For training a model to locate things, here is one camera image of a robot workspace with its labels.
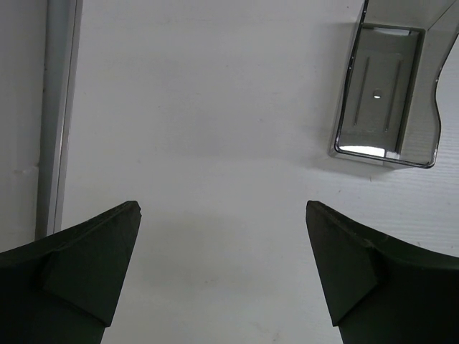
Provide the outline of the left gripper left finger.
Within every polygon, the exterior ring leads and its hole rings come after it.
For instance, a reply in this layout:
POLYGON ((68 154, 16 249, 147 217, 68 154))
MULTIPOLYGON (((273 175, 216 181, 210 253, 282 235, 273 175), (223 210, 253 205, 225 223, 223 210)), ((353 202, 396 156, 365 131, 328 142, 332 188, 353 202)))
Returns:
POLYGON ((141 223, 127 201, 1 253, 2 343, 101 343, 141 223))

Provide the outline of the smoky transparent plastic bin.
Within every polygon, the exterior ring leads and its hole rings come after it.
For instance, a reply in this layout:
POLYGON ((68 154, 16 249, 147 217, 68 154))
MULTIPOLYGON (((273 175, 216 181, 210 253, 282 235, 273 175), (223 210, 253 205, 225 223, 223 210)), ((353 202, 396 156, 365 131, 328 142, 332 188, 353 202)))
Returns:
POLYGON ((329 153, 390 168, 434 166, 437 84, 458 38, 456 1, 365 1, 329 153))

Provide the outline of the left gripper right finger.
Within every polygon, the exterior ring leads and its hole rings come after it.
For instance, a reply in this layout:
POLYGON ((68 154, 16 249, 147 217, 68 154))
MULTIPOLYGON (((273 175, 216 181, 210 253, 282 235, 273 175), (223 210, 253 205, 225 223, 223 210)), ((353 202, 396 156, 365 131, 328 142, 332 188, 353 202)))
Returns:
POLYGON ((364 226, 320 201, 306 226, 344 343, 457 343, 458 258, 364 226))

